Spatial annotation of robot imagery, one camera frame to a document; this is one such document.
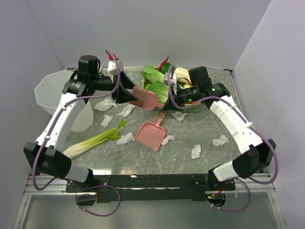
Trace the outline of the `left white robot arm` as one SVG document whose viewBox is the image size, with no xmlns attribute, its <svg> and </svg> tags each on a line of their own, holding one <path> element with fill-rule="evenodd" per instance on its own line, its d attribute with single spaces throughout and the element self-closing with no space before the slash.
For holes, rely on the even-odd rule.
<svg viewBox="0 0 305 229">
<path fill-rule="evenodd" d="M 78 69 L 65 83 L 59 105 L 43 133 L 35 142 L 27 142 L 24 154 L 32 168 L 32 180 L 37 190 L 36 175 L 43 173 L 53 178 L 77 182 L 84 192 L 93 189 L 93 171 L 76 165 L 62 153 L 66 138 L 73 123 L 90 99 L 97 98 L 96 91 L 106 91 L 118 104 L 136 101 L 129 93 L 135 85 L 123 70 L 123 64 L 112 52 L 107 66 L 108 76 L 99 74 L 101 62 L 93 55 L 83 55 L 78 61 Z"/>
</svg>

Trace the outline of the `pink hand brush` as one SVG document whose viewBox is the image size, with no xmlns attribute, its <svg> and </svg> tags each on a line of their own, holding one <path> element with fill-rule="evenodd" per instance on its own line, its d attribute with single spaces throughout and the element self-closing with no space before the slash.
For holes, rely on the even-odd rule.
<svg viewBox="0 0 305 229">
<path fill-rule="evenodd" d="M 132 94 L 138 98 L 136 101 L 130 101 L 129 103 L 143 110 L 153 110 L 154 108 L 163 108 L 164 104 L 158 101 L 158 96 L 152 91 L 143 90 L 135 86 L 132 90 Z"/>
</svg>

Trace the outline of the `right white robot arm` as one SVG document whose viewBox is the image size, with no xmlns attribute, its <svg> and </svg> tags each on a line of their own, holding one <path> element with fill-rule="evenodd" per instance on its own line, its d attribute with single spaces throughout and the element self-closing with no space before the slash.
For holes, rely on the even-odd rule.
<svg viewBox="0 0 305 229">
<path fill-rule="evenodd" d="M 212 83 L 206 67 L 200 66 L 188 71 L 191 87 L 182 89 L 174 76 L 171 65 L 164 76 L 168 86 L 169 98 L 163 110 L 186 110 L 197 104 L 204 104 L 224 124 L 231 137 L 236 142 L 240 155 L 227 163 L 209 170 L 208 184 L 213 190 L 219 190 L 225 181 L 243 178 L 258 184 L 268 185 L 275 181 L 278 175 L 278 158 L 275 152 L 276 144 L 272 139 L 266 139 L 248 121 L 238 109 L 230 92 L 222 83 Z M 274 175 L 270 181 L 259 181 L 252 177 L 274 161 Z"/>
</svg>

